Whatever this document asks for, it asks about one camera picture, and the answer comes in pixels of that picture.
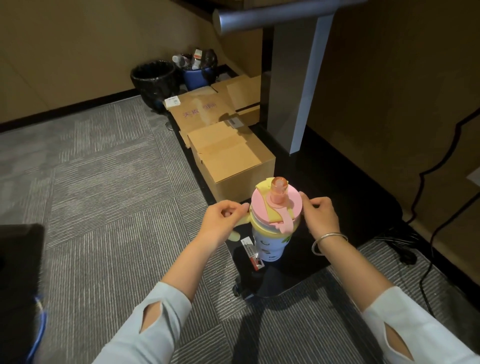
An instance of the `black trash bin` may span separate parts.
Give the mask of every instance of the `black trash bin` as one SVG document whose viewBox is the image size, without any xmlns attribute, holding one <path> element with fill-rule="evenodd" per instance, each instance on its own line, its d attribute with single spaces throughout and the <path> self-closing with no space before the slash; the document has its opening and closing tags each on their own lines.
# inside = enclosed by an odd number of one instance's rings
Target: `black trash bin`
<svg viewBox="0 0 480 364">
<path fill-rule="evenodd" d="M 130 78 L 145 104 L 156 111 L 165 111 L 162 101 L 178 95 L 180 91 L 175 64 L 172 62 L 141 64 L 130 72 Z"/>
</svg>

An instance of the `silver bangle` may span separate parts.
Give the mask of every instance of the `silver bangle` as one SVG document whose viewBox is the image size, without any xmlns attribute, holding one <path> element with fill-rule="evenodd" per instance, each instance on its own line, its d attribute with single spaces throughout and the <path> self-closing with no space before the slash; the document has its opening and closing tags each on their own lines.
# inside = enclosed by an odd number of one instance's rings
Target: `silver bangle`
<svg viewBox="0 0 480 364">
<path fill-rule="evenodd" d="M 329 234 L 325 234 L 324 236 L 321 236 L 320 238 L 318 238 L 317 240 L 315 240 L 313 242 L 313 245 L 312 245 L 312 253 L 314 253 L 315 255 L 319 255 L 319 256 L 323 256 L 322 253 L 317 253 L 315 251 L 315 245 L 317 245 L 319 242 L 321 242 L 323 239 L 325 238 L 328 238 L 329 236 L 341 236 L 342 238 L 344 238 L 346 241 L 348 241 L 348 238 L 346 235 L 342 234 L 341 232 L 331 232 Z"/>
</svg>

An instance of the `hand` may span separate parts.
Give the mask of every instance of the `hand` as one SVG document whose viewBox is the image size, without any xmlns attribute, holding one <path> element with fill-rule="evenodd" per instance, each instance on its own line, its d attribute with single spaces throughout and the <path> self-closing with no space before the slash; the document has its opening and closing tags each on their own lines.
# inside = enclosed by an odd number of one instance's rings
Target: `hand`
<svg viewBox="0 0 480 364">
<path fill-rule="evenodd" d="M 207 208 L 196 240 L 211 244 L 213 250 L 227 240 L 235 224 L 244 217 L 250 204 L 224 200 Z"/>
<path fill-rule="evenodd" d="M 300 192 L 300 196 L 305 222 L 315 240 L 331 232 L 340 232 L 338 216 L 333 209 L 332 200 L 328 197 L 309 199 L 303 192 Z"/>
</svg>

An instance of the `yellow handle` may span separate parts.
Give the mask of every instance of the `yellow handle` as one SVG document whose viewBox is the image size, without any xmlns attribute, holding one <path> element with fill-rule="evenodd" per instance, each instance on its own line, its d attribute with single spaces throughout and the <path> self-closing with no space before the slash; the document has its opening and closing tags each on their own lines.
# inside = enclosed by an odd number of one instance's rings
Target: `yellow handle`
<svg viewBox="0 0 480 364">
<path fill-rule="evenodd" d="M 243 225 L 243 224 L 248 224 L 251 221 L 250 218 L 250 212 L 248 212 L 244 217 L 242 217 L 236 224 L 235 226 Z M 236 231 L 232 231 L 228 237 L 228 240 L 231 240 L 233 242 L 237 242 L 240 240 L 240 234 L 237 233 Z"/>
</svg>

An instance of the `trash bin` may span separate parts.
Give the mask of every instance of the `trash bin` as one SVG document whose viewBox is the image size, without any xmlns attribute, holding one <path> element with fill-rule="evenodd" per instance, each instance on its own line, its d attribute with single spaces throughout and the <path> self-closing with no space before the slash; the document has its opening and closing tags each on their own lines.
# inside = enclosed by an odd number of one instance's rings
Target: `trash bin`
<svg viewBox="0 0 480 364">
<path fill-rule="evenodd" d="M 201 70 L 183 70 L 183 80 L 187 90 L 193 91 L 215 82 L 215 72 L 210 67 Z"/>
<path fill-rule="evenodd" d="M 180 85 L 175 75 L 175 64 L 154 61 L 141 64 L 130 72 L 133 85 L 143 101 L 156 111 L 165 111 L 162 101 L 179 94 Z"/>
</svg>

